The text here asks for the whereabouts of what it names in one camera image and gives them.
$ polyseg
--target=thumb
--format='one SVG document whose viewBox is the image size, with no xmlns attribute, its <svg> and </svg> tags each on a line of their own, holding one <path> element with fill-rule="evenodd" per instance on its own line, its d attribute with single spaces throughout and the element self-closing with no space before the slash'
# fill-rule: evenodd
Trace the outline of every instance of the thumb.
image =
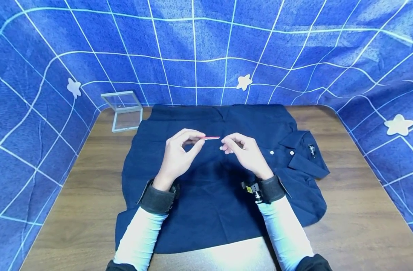
<svg viewBox="0 0 413 271">
<path fill-rule="evenodd" d="M 237 145 L 237 143 L 234 140 L 230 139 L 230 138 L 225 139 L 225 144 L 235 154 L 237 154 L 241 150 L 241 148 Z"/>
<path fill-rule="evenodd" d="M 201 151 L 202 146 L 204 145 L 205 140 L 199 140 L 198 142 L 195 143 L 195 145 L 193 145 L 193 147 L 191 148 L 191 150 L 188 151 L 187 154 L 189 154 L 189 156 L 191 157 L 192 160 L 194 160 L 194 158 L 197 156 L 197 154 Z"/>
</svg>

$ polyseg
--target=white sleeve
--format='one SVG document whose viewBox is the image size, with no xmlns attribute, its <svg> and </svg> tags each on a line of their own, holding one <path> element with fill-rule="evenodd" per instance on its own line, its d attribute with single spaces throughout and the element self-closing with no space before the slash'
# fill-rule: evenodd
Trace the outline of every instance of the white sleeve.
<svg viewBox="0 0 413 271">
<path fill-rule="evenodd" d="M 166 217 L 167 214 L 151 214 L 139 207 L 119 243 L 113 262 L 128 263 L 138 271 L 146 271 Z"/>
<path fill-rule="evenodd" d="M 282 271 L 295 271 L 300 261 L 314 256 L 303 227 L 287 197 L 258 204 Z"/>
</svg>

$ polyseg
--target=clear acrylic box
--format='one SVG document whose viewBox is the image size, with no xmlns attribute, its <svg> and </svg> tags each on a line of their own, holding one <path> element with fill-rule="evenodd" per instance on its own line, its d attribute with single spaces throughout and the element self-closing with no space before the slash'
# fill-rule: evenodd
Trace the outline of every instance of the clear acrylic box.
<svg viewBox="0 0 413 271">
<path fill-rule="evenodd" d="M 101 98 L 115 111 L 113 133 L 139 128 L 143 119 L 143 106 L 133 91 L 104 93 Z"/>
</svg>

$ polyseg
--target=right hand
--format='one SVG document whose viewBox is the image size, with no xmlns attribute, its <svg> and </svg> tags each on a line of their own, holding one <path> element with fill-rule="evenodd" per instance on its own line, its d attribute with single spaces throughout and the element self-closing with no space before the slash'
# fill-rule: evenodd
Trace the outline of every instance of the right hand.
<svg viewBox="0 0 413 271">
<path fill-rule="evenodd" d="M 256 177 L 266 180 L 274 176 L 254 138 L 234 133 L 224 137 L 222 143 L 222 151 L 234 153 L 238 162 Z"/>
</svg>

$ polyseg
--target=hand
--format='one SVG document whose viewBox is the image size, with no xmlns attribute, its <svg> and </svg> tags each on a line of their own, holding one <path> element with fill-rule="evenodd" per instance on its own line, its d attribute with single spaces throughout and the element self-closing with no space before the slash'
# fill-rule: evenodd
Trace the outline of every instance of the hand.
<svg viewBox="0 0 413 271">
<path fill-rule="evenodd" d="M 204 133 L 194 129 L 182 129 L 166 140 L 163 162 L 152 187 L 161 191 L 169 191 L 174 180 L 190 168 L 205 143 L 200 139 L 204 136 Z M 189 144 L 194 144 L 194 146 L 190 151 L 184 151 L 183 146 Z"/>
<path fill-rule="evenodd" d="M 225 154 L 234 153 L 238 162 L 256 177 L 266 180 L 274 176 L 254 138 L 234 133 L 224 137 L 222 143 L 222 151 Z"/>
</svg>

